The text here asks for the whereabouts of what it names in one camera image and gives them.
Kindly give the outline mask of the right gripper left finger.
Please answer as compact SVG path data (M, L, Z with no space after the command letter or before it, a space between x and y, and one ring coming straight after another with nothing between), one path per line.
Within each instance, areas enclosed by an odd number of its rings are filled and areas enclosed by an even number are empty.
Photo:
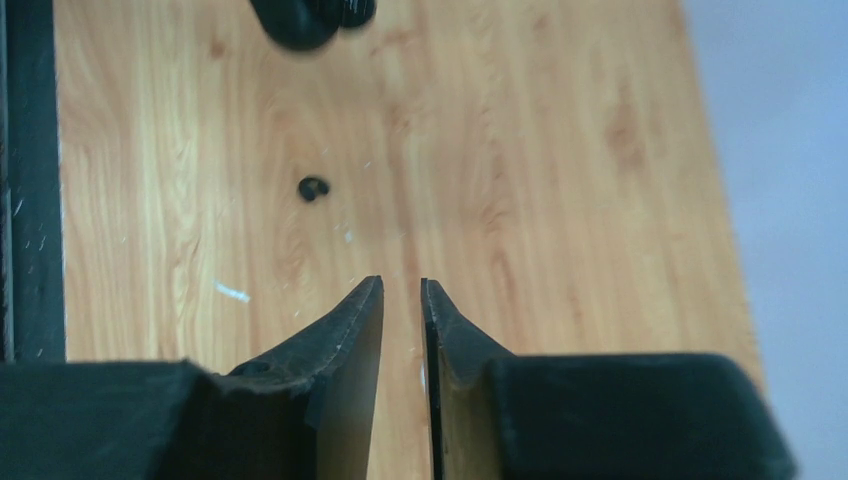
M363 479L384 286L228 374L179 362L5 365L5 479Z

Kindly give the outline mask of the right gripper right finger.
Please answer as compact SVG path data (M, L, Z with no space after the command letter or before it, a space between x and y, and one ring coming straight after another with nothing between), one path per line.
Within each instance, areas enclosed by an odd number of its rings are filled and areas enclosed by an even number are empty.
M744 370L714 353L517 355L420 285L437 479L793 479Z

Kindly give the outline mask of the black earbud charging case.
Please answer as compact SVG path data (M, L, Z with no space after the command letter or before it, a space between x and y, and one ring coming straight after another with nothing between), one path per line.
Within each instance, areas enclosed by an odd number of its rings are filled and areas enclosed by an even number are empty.
M316 51L340 30L364 28L375 16L374 0L250 0L266 35L293 52Z

